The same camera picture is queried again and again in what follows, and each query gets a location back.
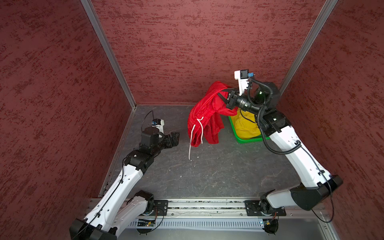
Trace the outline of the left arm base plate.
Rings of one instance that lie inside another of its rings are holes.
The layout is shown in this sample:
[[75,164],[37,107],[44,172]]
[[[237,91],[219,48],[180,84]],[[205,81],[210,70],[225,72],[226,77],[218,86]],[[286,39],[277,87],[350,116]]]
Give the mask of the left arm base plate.
[[168,212],[168,200],[153,200],[150,216],[166,216]]

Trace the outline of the red shorts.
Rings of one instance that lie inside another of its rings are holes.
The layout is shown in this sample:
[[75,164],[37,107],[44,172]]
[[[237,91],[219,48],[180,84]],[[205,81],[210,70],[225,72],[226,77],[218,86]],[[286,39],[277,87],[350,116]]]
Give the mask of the red shorts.
[[206,140],[209,144],[219,143],[219,132],[224,128],[221,116],[235,116],[238,108],[230,110],[217,95],[231,86],[222,82],[214,82],[206,92],[206,95],[192,108],[188,117],[188,135],[190,138],[189,152],[191,148],[197,148]]

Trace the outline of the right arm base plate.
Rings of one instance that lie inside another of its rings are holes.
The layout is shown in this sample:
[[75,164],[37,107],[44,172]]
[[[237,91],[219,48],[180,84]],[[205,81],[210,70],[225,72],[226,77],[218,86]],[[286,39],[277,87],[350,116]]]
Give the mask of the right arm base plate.
[[247,216],[254,217],[281,217],[286,216],[283,207],[273,208],[267,201],[247,200],[244,201]]

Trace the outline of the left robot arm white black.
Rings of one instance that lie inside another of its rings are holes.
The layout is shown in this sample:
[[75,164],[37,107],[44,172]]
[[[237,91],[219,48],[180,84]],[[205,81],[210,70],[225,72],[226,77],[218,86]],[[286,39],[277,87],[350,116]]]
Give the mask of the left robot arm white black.
[[142,131],[138,149],[131,151],[122,161],[122,169],[116,180],[82,220],[76,219],[70,227],[73,240],[116,240],[120,234],[142,214],[155,209],[153,194],[137,192],[123,205],[127,196],[153,164],[162,150],[178,146],[180,133],[162,133],[156,127]]

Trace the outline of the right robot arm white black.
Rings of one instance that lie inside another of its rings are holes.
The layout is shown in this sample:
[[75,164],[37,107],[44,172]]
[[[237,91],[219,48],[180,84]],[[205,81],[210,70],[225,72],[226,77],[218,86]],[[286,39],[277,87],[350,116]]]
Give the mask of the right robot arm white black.
[[283,207],[299,207],[311,211],[343,184],[338,175],[331,175],[310,153],[284,114],[276,109],[279,89],[273,83],[248,80],[245,92],[226,89],[218,96],[230,110],[239,108],[255,115],[264,145],[284,155],[296,170],[300,184],[291,189],[272,190],[261,196],[257,209],[265,216],[274,215]]

